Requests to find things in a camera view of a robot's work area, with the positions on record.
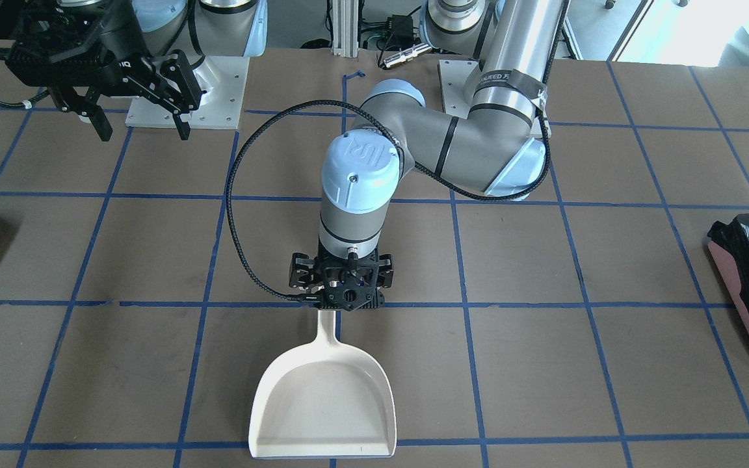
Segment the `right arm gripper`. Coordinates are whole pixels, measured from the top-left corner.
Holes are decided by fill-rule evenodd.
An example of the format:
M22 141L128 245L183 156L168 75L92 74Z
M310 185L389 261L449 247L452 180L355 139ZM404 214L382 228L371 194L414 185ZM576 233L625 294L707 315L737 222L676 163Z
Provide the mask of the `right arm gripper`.
M49 88L55 107L83 118L102 142L113 130L98 105L101 95L157 104L182 141L191 132L182 116L202 97L184 51L149 53L131 1L30 1L5 63L23 84ZM74 88L89 89L81 96Z

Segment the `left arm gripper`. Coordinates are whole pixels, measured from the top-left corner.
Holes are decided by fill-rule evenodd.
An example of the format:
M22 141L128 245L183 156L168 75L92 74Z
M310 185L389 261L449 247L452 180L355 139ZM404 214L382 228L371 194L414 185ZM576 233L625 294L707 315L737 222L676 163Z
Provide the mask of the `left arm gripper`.
M391 287L392 279L392 255L377 251L366 257L354 253L345 259L328 251L318 251L313 259L294 253L289 267L289 286L306 290L295 299L321 310L380 308L386 302L382 290Z

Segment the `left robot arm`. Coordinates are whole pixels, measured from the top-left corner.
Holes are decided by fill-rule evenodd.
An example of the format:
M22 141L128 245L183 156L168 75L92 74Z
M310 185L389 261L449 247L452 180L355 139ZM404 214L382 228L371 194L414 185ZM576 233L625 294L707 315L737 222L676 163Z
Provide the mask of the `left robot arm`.
M351 128L333 139L321 168L315 257L295 253L288 300L323 310L377 308L393 261L378 253L399 181L417 171L475 200L526 198L545 178L547 78L567 1L428 1L426 45L477 62L458 90L465 116L431 109L418 88L378 83Z

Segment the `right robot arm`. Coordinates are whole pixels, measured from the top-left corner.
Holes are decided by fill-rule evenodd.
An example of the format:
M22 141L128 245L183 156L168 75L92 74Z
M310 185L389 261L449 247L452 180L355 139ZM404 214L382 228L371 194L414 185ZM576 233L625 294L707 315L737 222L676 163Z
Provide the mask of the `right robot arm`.
M32 1L6 65L107 141L100 97L130 98L129 127L237 129L265 1Z

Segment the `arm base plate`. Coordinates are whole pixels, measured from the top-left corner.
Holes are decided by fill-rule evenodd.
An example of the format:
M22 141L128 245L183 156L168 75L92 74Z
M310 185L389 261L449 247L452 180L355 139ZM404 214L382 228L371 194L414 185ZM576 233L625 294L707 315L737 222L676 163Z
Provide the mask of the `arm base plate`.
M517 70L479 70L476 61L439 61L440 83L445 112L467 118L472 110L501 109L533 120L544 111L547 84Z
M194 73L200 88L200 108L182 116L192 129L235 130L240 124L249 57L205 58ZM128 127L175 128L169 113L141 97L131 101Z

